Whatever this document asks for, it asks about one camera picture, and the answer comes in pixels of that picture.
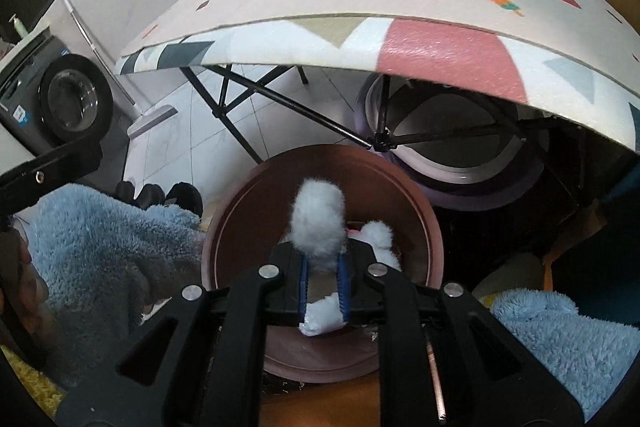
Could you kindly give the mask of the person's left hand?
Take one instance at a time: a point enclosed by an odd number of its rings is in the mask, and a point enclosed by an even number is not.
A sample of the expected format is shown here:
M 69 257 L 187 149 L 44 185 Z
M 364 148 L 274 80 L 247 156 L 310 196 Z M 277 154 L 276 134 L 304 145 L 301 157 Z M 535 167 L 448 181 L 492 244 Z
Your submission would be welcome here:
M 48 297 L 25 239 L 6 229 L 1 233 L 1 344 L 37 365 L 43 365 L 51 337 Z

